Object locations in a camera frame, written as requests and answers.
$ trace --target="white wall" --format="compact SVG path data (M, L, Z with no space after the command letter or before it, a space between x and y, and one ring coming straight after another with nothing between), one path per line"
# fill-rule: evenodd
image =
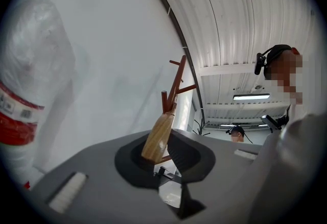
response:
M194 106L191 105L190 115L189 115L189 120L188 120L188 131L190 131L190 132L192 132L192 130L193 130L194 116L195 116L195 109L194 109Z
M217 131L217 130L203 130L202 134L206 134L206 137L221 139L221 140L229 140L231 141L230 135L226 134L225 131ZM270 130L260 130L260 131L247 131L245 132L247 137L253 142L253 144L264 144L267 136L270 134ZM250 143L249 140L244 136L244 142Z
M35 165L48 171L92 144L149 130L184 54L159 0L51 0L76 56L76 72L40 132ZM181 87L194 83L187 64ZM178 96L186 130L192 91Z
M195 122L197 121L198 123L201 123L201 109L197 109L196 112L194 113L194 120L193 120L193 131L198 133L199 125Z

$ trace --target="white slot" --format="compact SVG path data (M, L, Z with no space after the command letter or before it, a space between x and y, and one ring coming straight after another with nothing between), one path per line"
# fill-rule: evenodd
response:
M241 156L243 158L249 159L249 160L255 160L256 159L256 155L252 154L252 153L247 153L245 151L241 151L241 150L236 150L234 151L235 155Z
M50 201L49 207L58 213L64 213L72 204L73 199L84 186L87 176L83 173L75 173L65 186Z

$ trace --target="red bottle label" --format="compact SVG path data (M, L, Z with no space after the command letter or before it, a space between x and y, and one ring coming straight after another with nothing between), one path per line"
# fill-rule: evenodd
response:
M34 140L44 106L30 103L0 82L0 142L25 145Z

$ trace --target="person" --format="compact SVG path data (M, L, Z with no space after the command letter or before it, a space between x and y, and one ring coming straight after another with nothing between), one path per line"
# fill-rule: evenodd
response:
M230 130L231 141L244 142L244 130L241 126L234 126Z
M307 114L303 106L302 92L296 91L296 74L302 68L302 55L295 47L275 45L267 55L266 80L277 81L277 86L284 93L288 93L291 105L284 115L288 116L286 123L302 119Z

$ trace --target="fluorescent light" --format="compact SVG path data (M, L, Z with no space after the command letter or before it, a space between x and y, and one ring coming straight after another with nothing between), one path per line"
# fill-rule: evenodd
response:
M234 101L241 101L244 99L268 99L270 97L270 94L244 94L244 95L234 95L233 100Z

